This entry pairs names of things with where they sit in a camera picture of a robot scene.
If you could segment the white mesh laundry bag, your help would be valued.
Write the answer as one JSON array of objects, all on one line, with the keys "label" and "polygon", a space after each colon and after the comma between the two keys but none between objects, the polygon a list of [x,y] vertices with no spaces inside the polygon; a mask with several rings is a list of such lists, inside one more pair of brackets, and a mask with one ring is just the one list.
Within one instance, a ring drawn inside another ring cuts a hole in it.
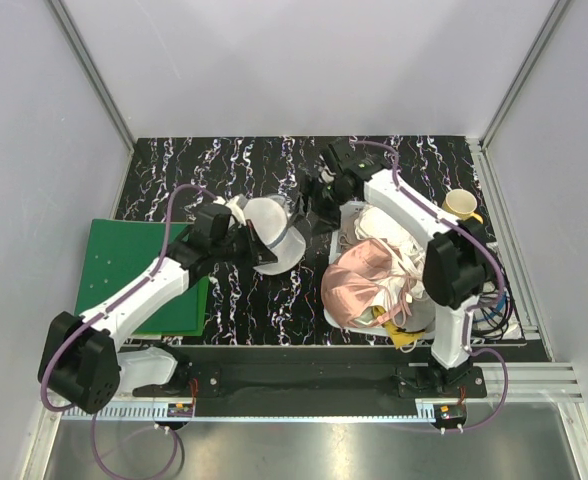
[{"label": "white mesh laundry bag", "polygon": [[277,257],[276,263],[257,266],[258,273],[276,276],[294,268],[303,258],[306,241],[299,230],[289,224],[291,213],[280,195],[250,199],[243,209],[252,221],[261,241]]}]

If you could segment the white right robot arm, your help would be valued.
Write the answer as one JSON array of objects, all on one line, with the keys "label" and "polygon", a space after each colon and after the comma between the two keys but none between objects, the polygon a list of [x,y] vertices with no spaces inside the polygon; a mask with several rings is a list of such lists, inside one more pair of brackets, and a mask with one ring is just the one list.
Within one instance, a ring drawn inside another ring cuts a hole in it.
[{"label": "white right robot arm", "polygon": [[320,150],[323,169],[301,184],[297,207],[303,216],[314,213],[314,235],[334,232],[341,225],[340,207],[359,198],[389,215],[426,252],[421,280],[438,305],[431,355],[439,364],[428,371],[428,384],[440,396],[450,396],[464,383],[459,368],[472,355],[473,311],[483,307],[482,287],[492,281],[505,288],[505,276],[487,248],[480,222],[461,220],[430,203],[398,175],[398,152],[386,164],[381,157],[359,157],[346,139]]}]

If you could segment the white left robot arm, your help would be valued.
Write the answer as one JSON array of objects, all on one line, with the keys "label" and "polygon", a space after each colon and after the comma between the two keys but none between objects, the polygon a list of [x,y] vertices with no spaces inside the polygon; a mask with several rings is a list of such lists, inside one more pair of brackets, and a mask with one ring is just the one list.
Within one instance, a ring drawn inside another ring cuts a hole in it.
[{"label": "white left robot arm", "polygon": [[178,236],[165,238],[161,253],[116,294],[75,316],[62,312],[49,327],[38,371],[41,400],[56,412],[50,392],[89,414],[120,393],[157,385],[170,396],[189,386],[190,372],[166,346],[123,352],[125,341],[164,305],[183,295],[219,262],[252,267],[277,262],[274,243],[289,215],[274,197],[200,208]]}]

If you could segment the white laundry basket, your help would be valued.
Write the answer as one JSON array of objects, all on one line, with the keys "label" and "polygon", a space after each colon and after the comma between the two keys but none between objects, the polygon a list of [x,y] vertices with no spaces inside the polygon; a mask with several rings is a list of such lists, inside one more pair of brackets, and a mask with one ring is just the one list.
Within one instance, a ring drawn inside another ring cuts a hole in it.
[{"label": "white laundry basket", "polygon": [[321,281],[330,324],[388,335],[397,348],[433,331],[435,303],[422,280],[426,252],[407,229],[365,204],[345,218],[337,243],[338,257]]}]

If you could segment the pink satin bra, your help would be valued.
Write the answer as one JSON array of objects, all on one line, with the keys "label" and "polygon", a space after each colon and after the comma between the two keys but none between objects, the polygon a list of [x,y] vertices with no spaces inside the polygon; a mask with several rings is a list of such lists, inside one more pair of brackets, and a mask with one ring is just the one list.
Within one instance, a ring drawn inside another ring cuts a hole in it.
[{"label": "pink satin bra", "polygon": [[386,242],[368,238],[346,250],[325,270],[321,299],[341,328],[365,329],[388,322],[402,327],[411,305],[427,298],[421,273]]}]

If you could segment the white bra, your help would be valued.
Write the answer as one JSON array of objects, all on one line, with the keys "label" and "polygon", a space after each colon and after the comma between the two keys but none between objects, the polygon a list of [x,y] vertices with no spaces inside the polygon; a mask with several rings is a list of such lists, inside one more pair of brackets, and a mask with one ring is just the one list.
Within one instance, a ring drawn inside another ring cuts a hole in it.
[{"label": "white bra", "polygon": [[414,237],[399,223],[381,209],[366,204],[361,210],[352,214],[344,222],[342,245],[355,245],[358,241],[369,238],[382,240],[398,257],[397,262],[404,272],[415,281],[410,289],[413,299],[427,299],[422,282],[425,264],[425,250]]}]

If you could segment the black marbled table mat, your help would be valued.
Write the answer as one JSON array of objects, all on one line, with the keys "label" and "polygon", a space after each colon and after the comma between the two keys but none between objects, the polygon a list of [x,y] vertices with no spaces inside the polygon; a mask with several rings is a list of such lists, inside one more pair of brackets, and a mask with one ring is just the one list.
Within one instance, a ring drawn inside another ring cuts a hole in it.
[{"label": "black marbled table mat", "polygon": [[[320,167],[328,137],[155,137],[138,140],[115,218],[162,222],[179,185],[191,183],[229,198],[280,194],[294,199],[298,180]],[[474,194],[489,216],[467,142],[458,136],[377,137],[395,148],[400,173],[418,192],[441,204],[452,189]],[[265,277],[228,264],[211,274],[204,330],[199,336],[162,336],[172,346],[375,346],[383,339],[331,327],[324,318],[320,284],[330,238],[314,237],[293,270]]]}]

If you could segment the green binder folder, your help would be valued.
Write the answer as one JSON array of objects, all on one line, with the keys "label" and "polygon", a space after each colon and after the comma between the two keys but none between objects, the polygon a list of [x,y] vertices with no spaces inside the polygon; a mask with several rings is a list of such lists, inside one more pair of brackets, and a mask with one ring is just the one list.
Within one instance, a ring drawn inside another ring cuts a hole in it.
[{"label": "green binder folder", "polygon": [[[79,315],[116,294],[161,252],[163,223],[95,219],[91,223],[74,313]],[[135,339],[199,336],[203,333],[210,282],[204,277],[159,309],[134,331]]]}]

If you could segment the yellow mug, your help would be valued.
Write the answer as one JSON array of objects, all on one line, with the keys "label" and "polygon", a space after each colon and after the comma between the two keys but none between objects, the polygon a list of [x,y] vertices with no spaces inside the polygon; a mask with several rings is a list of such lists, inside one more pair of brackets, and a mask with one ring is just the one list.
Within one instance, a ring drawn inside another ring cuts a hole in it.
[{"label": "yellow mug", "polygon": [[461,220],[473,218],[483,224],[483,218],[477,213],[478,201],[476,197],[465,189],[449,191],[442,204],[442,209]]}]

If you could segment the grey cloth item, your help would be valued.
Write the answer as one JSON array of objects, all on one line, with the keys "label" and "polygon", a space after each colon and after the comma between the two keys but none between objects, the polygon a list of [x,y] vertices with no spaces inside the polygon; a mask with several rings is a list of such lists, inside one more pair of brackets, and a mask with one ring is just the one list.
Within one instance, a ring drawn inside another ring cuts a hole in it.
[{"label": "grey cloth item", "polygon": [[430,333],[435,329],[437,304],[427,294],[414,298],[408,306],[410,313],[404,324],[408,332]]}]

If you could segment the yellow cloth item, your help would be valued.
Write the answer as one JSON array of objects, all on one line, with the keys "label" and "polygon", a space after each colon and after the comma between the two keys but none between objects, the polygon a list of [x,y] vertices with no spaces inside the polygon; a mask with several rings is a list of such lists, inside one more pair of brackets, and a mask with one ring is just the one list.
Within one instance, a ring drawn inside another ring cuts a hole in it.
[{"label": "yellow cloth item", "polygon": [[406,332],[396,326],[392,320],[382,322],[381,319],[383,318],[383,315],[386,314],[386,310],[381,306],[374,306],[372,308],[372,313],[374,318],[380,321],[380,325],[390,336],[394,347],[402,353],[411,353],[416,348],[418,341],[424,336],[423,331]]}]

